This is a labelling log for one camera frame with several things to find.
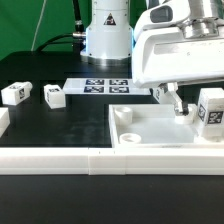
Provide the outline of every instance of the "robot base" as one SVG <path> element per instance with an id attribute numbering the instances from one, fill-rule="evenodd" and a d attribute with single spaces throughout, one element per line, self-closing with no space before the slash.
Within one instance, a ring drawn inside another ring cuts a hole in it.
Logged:
<path id="1" fill-rule="evenodd" d="M 81 61 L 101 66 L 122 66 L 131 63 L 131 56 L 120 59 L 94 58 L 86 54 L 85 50 L 81 52 Z"/>

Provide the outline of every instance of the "black and white tag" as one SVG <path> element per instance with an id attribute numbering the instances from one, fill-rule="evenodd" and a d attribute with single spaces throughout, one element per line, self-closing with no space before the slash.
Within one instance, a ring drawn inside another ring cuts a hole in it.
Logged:
<path id="1" fill-rule="evenodd" d="M 128 86 L 128 80 L 110 80 L 111 86 Z"/>
<path id="2" fill-rule="evenodd" d="M 55 92 L 59 92 L 60 90 L 58 88 L 55 88 L 55 89 L 49 89 L 49 92 L 51 93 L 55 93 Z"/>
<path id="3" fill-rule="evenodd" d="M 12 85 L 9 87 L 9 89 L 19 89 L 21 86 L 17 86 L 17 85 Z"/>
<path id="4" fill-rule="evenodd" d="M 198 109 L 198 116 L 200 117 L 200 119 L 201 119 L 202 121 L 205 120 L 205 114 L 206 114 L 206 110 L 205 110 L 205 108 L 200 104 L 200 107 L 199 107 L 199 109 Z"/>
<path id="5" fill-rule="evenodd" d="M 103 86 L 104 85 L 104 79 L 87 79 L 86 80 L 86 85 L 96 85 L 96 86 Z"/>
<path id="6" fill-rule="evenodd" d="M 128 87 L 110 87 L 110 93 L 129 93 Z"/>
<path id="7" fill-rule="evenodd" d="M 102 86 L 86 86 L 84 93 L 103 93 L 104 87 Z"/>
<path id="8" fill-rule="evenodd" d="M 24 91 L 24 89 L 20 89 L 19 90 L 19 98 L 22 99 L 24 97 L 25 97 L 25 91 Z"/>
<path id="9" fill-rule="evenodd" d="M 223 118 L 223 111 L 209 112 L 208 124 L 221 124 Z"/>

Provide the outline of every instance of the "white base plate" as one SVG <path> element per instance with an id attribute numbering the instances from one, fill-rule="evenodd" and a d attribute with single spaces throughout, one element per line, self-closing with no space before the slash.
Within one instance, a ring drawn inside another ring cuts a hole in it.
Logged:
<path id="1" fill-rule="evenodd" d="M 135 87 L 132 79 L 68 78 L 63 91 L 65 94 L 150 95 L 148 89 Z"/>

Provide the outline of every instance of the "white box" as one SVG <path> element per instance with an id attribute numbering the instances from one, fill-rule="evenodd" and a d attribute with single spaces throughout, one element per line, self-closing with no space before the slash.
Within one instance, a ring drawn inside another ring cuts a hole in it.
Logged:
<path id="1" fill-rule="evenodd" d="M 1 91 L 2 103 L 7 105 L 17 105 L 30 96 L 32 89 L 30 82 L 15 82 Z"/>
<path id="2" fill-rule="evenodd" d="M 66 107 L 65 93 L 58 85 L 44 86 L 44 98 L 51 109 Z"/>
<path id="3" fill-rule="evenodd" d="M 222 88 L 201 89 L 195 129 L 204 138 L 221 137 L 224 130 L 224 91 Z"/>
<path id="4" fill-rule="evenodd" d="M 8 108 L 0 108 L 0 137 L 10 124 Z"/>
<path id="5" fill-rule="evenodd" d="M 196 105 L 190 104 L 194 111 Z M 124 148 L 224 148 L 222 138 L 219 142 L 195 142 L 196 130 L 194 123 L 180 124 L 176 121 L 174 105 L 125 105 L 133 111 L 132 124 L 120 125 L 117 122 L 115 110 L 121 105 L 109 106 L 109 124 L 112 147 Z M 137 134 L 141 143 L 123 144 L 120 136 L 125 133 Z"/>

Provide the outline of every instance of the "white robot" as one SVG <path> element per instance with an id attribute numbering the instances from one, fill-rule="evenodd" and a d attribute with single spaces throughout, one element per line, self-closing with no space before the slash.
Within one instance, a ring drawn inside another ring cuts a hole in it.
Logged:
<path id="1" fill-rule="evenodd" d="M 133 29 L 129 25 L 129 0 L 92 0 L 92 22 L 86 29 L 81 60 L 96 65 L 129 63 Z"/>
<path id="2" fill-rule="evenodd" d="M 175 102 L 176 113 L 186 115 L 186 105 L 176 94 L 178 85 L 224 78 L 223 5 L 221 0 L 160 3 L 145 11 L 136 24 L 133 82 L 139 88 L 157 88 L 159 102 L 164 97 L 158 96 L 165 93 Z"/>

